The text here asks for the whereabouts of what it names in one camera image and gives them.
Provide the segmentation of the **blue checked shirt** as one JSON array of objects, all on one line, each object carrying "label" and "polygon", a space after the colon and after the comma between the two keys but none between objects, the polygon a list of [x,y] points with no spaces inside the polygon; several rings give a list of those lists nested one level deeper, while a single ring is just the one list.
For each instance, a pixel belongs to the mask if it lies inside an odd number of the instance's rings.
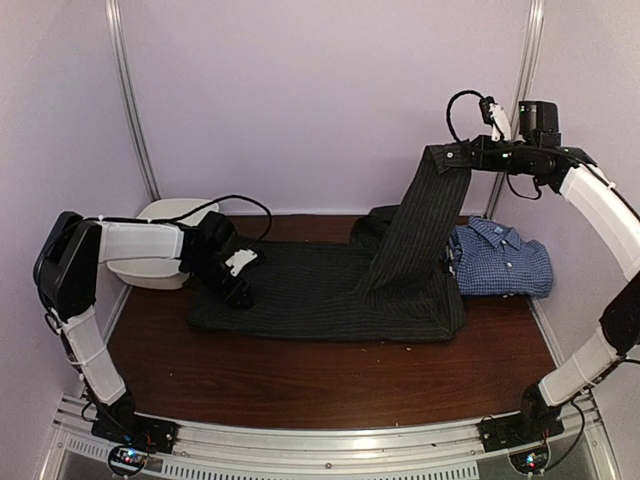
[{"label": "blue checked shirt", "polygon": [[515,228],[481,217],[454,227],[442,261],[463,296],[544,298],[553,286],[550,257],[542,243],[524,240]]}]

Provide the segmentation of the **black pinstriped long sleeve shirt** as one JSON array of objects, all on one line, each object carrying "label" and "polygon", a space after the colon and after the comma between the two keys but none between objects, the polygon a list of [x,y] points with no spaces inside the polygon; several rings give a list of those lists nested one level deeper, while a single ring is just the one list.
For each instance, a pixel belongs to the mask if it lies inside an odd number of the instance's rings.
[{"label": "black pinstriped long sleeve shirt", "polygon": [[263,261],[245,271],[254,304],[234,309],[195,294],[189,326],[298,341],[447,341],[466,316],[442,264],[471,178],[452,144],[425,148],[400,204],[372,209],[346,244],[257,244]]}]

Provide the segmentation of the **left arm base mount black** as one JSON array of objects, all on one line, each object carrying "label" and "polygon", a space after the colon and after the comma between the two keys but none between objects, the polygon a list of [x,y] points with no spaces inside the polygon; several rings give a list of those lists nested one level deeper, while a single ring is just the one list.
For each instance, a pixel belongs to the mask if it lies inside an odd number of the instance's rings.
[{"label": "left arm base mount black", "polygon": [[173,452],[178,425],[138,414],[129,389],[112,405],[100,402],[89,387],[86,393],[90,405],[97,409],[96,417],[90,421],[93,436],[151,454]]}]

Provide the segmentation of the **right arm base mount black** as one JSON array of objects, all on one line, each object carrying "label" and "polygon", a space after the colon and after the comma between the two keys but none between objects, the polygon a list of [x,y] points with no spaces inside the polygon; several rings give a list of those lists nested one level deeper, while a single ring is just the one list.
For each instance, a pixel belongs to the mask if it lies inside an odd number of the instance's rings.
[{"label": "right arm base mount black", "polygon": [[537,385],[528,387],[521,397],[520,410],[502,417],[484,417],[478,424],[486,453],[512,449],[564,432],[561,405],[550,406]]}]

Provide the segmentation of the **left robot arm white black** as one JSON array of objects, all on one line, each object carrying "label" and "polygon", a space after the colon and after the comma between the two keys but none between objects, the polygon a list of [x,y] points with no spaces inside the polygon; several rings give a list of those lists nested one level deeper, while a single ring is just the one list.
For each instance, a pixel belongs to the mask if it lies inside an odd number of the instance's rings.
[{"label": "left robot arm white black", "polygon": [[260,258],[237,242],[234,224],[207,211],[196,224],[174,218],[84,217],[65,211],[56,220],[35,262],[33,280],[50,329],[61,337],[97,401],[112,406],[124,399],[118,373],[96,320],[100,268],[130,286],[176,290],[198,279],[226,305],[252,306],[242,272]]}]

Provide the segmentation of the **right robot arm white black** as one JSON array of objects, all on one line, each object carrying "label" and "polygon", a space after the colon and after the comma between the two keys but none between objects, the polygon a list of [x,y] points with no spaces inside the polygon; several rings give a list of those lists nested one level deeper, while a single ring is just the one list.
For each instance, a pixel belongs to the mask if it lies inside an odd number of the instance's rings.
[{"label": "right robot arm white black", "polygon": [[555,103],[520,102],[518,127],[513,129],[492,96],[475,90],[460,94],[476,99],[489,128],[472,140],[462,139],[453,122],[457,100],[448,101],[446,126],[465,165],[475,171],[527,176],[537,188],[546,187],[561,197],[598,236],[625,280],[589,339],[523,394],[512,430],[519,440],[530,442],[550,426],[553,413],[626,362],[639,345],[639,214],[585,150],[564,145]]}]

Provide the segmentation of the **white plastic basin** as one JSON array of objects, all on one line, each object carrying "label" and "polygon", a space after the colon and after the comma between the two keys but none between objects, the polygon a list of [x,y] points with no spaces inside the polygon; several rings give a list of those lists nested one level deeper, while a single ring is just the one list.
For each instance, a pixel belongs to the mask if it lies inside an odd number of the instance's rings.
[{"label": "white plastic basin", "polygon": [[[170,198],[147,205],[140,219],[174,218],[207,203],[206,199]],[[152,290],[179,290],[190,278],[179,271],[178,260],[127,259],[107,263],[107,268],[126,284]]]}]

